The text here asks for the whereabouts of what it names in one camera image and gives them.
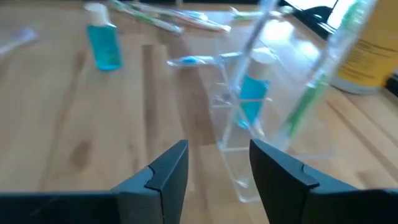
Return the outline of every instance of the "clear plastic stand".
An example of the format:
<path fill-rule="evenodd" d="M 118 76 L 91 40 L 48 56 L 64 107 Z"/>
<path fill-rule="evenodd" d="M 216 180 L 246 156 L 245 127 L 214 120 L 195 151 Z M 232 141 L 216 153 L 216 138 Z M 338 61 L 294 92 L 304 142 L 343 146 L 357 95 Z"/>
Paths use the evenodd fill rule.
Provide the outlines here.
<path fill-rule="evenodd" d="M 213 74 L 215 82 L 209 90 L 210 113 L 218 147 L 242 202 L 259 200 L 249 161 L 250 139 L 261 139 L 309 164 L 313 163 L 312 160 L 329 159 L 334 156 L 328 129 L 318 117 L 316 107 L 306 115 L 293 138 L 288 134 L 284 135 L 282 129 L 284 122 L 306 90 L 311 67 L 315 63 L 315 59 L 306 58 L 306 52 L 303 52 L 300 43 L 289 39 L 284 43 L 273 42 L 279 37 L 272 35 L 267 39 L 267 34 L 274 32 L 275 35 L 278 32 L 275 29 L 284 25 L 283 20 L 269 21 L 264 30 L 265 37 L 255 44 L 257 49 L 261 47 L 272 49 L 278 58 L 272 65 L 274 75 L 269 80 L 269 92 L 261 102 L 258 102 L 262 104 L 262 110 L 255 122 L 250 124 L 242 105 L 258 100 L 241 100 L 239 93 L 230 88 L 231 74 L 234 72 L 238 58 L 229 61 L 220 60 L 220 65 Z M 244 35 L 232 30 L 228 39 L 234 40 Z M 298 62 L 297 58 L 305 58 L 306 62 Z"/>

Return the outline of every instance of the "small plastic bottle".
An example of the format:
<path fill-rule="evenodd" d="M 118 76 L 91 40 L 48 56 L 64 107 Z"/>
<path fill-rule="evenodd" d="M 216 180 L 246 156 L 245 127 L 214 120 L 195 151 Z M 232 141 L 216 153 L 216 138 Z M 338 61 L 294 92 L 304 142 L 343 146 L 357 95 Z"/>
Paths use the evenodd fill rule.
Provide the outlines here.
<path fill-rule="evenodd" d="M 249 125 L 253 125 L 262 108 L 270 85 L 271 65 L 276 61 L 275 55 L 268 48 L 253 50 L 250 58 L 251 61 L 247 73 L 243 77 L 242 89 L 239 94 L 239 105 L 246 120 L 240 115 L 236 119 L 237 124 L 245 129 Z"/>
<path fill-rule="evenodd" d="M 122 58 L 116 26 L 110 23 L 108 9 L 104 4 L 88 3 L 90 23 L 87 26 L 95 65 L 99 70 L 115 70 L 122 66 Z"/>

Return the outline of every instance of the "tabletop surface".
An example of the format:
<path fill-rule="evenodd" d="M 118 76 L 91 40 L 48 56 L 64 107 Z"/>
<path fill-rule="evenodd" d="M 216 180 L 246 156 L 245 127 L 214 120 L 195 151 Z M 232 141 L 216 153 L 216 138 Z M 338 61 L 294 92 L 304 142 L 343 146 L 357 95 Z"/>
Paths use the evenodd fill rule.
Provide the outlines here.
<path fill-rule="evenodd" d="M 166 63 L 214 54 L 214 37 L 191 28 L 178 37 L 113 12 L 124 67 L 102 73 L 93 65 L 81 5 L 0 4 L 0 27 L 30 26 L 38 34 L 0 63 L 0 190 L 110 189 L 188 139 L 181 223 L 265 223 L 260 203 L 239 202 L 221 159 L 202 82 L 207 68 Z M 324 41 L 294 18 L 274 23 L 272 34 L 281 36 L 273 40 L 299 35 L 306 60 L 316 58 Z M 229 51 L 249 32 L 237 30 Z M 398 107 L 390 93 L 356 96 L 329 88 L 318 110 L 337 156 L 316 168 L 362 189 L 398 186 Z"/>

